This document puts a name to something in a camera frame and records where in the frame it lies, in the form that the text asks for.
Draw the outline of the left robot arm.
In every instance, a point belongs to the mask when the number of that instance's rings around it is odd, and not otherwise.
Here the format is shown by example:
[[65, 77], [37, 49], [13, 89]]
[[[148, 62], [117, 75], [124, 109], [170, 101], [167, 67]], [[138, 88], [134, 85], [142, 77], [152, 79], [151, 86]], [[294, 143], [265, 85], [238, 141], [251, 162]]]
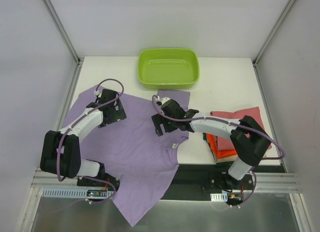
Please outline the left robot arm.
[[78, 178], [78, 186], [104, 187], [117, 191], [120, 182], [105, 172], [102, 162], [82, 159], [80, 144], [95, 129], [126, 119], [119, 93], [96, 91], [96, 100], [71, 124], [45, 134], [40, 160], [41, 171], [59, 174], [61, 178]]

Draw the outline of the purple t shirt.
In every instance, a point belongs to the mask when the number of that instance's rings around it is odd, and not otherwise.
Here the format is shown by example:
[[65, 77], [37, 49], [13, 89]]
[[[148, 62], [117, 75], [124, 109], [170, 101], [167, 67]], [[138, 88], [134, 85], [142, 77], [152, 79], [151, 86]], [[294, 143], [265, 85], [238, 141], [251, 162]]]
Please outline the purple t shirt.
[[134, 226], [163, 197], [178, 169], [178, 146], [189, 138], [176, 130], [157, 136], [150, 100], [124, 94], [126, 119], [95, 128], [80, 143], [83, 159], [101, 162], [120, 180], [112, 200]]

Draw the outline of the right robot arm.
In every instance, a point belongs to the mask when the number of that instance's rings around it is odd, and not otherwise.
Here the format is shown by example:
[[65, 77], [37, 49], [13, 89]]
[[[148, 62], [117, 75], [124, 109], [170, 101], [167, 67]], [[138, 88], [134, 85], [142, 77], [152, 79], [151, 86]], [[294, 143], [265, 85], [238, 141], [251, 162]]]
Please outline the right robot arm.
[[232, 142], [237, 158], [228, 172], [216, 179], [216, 186], [224, 191], [237, 189], [244, 176], [258, 166], [271, 144], [271, 138], [250, 116], [240, 120], [208, 115], [199, 110], [184, 110], [180, 104], [169, 98], [154, 95], [151, 99], [156, 114], [152, 116], [158, 136], [175, 130], [191, 133], [206, 133]]

